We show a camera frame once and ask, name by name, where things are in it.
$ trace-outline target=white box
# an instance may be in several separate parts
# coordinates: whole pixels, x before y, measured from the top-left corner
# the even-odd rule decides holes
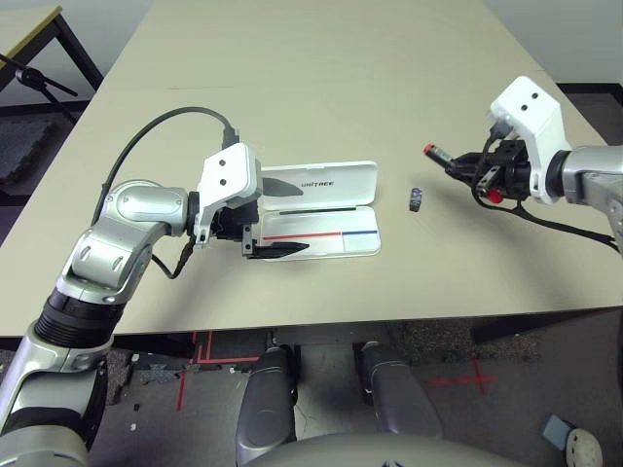
[[[263,167],[262,176],[297,186],[296,197],[261,196],[259,245],[275,241],[309,248],[276,260],[369,256],[381,250],[374,209],[379,169],[375,162],[332,162]]]

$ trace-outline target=wall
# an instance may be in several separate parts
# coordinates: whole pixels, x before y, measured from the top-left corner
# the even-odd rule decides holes
[[[63,15],[105,74],[151,1],[65,0]],[[623,84],[623,0],[485,2],[555,81]],[[47,4],[50,0],[0,0],[0,15],[3,9]],[[31,64],[76,90],[80,94],[77,98],[92,96],[89,84],[56,42]],[[15,82],[0,92],[0,106],[42,101],[38,92]]]
[[[623,0],[485,0],[558,83],[623,84]]]
[[[54,0],[0,0],[2,10],[51,5]],[[63,16],[102,74],[106,74],[143,19],[152,0],[64,0]],[[79,93],[76,99],[89,99],[89,83],[57,41],[52,41],[30,64],[44,74]],[[53,91],[61,100],[73,99]],[[39,92],[16,81],[0,92],[0,106],[47,102]]]

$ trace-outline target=red button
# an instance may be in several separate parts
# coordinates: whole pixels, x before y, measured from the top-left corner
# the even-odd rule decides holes
[[[500,204],[501,202],[504,201],[504,197],[502,196],[502,193],[499,192],[499,190],[493,189],[491,188],[489,190],[489,194],[487,195],[487,199],[492,202],[493,204]]]

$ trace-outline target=red line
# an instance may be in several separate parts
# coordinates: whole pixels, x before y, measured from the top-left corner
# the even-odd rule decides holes
[[[182,411],[184,405],[184,387],[186,386],[186,372],[182,372],[182,376],[179,379],[179,391],[177,393],[177,411]]]
[[[260,357],[235,357],[235,358],[206,358],[199,360],[197,363],[215,364],[215,363],[243,363],[257,362]]]
[[[460,384],[463,382],[492,382],[497,377],[441,377],[438,379],[429,379],[426,384]]]
[[[212,332],[209,331],[207,334],[207,354],[205,355],[205,358],[207,360],[210,359],[210,353],[212,353]]]
[[[478,388],[480,389],[481,396],[485,395],[485,383],[483,382],[483,377],[480,373],[480,365],[478,364],[477,358],[472,358],[471,363],[474,366],[474,372],[476,372],[476,377],[478,378]]]
[[[338,236],[341,235],[341,232],[326,232],[326,233],[296,233],[293,235],[274,235],[274,236],[263,236],[263,240],[284,240],[286,238],[310,238],[313,236]]]

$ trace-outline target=debris on floor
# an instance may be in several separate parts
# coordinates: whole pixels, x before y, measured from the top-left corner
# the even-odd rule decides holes
[[[170,370],[166,364],[153,363],[149,366],[149,370],[138,370],[140,382],[149,384],[150,382],[172,382],[179,379],[179,370]]]

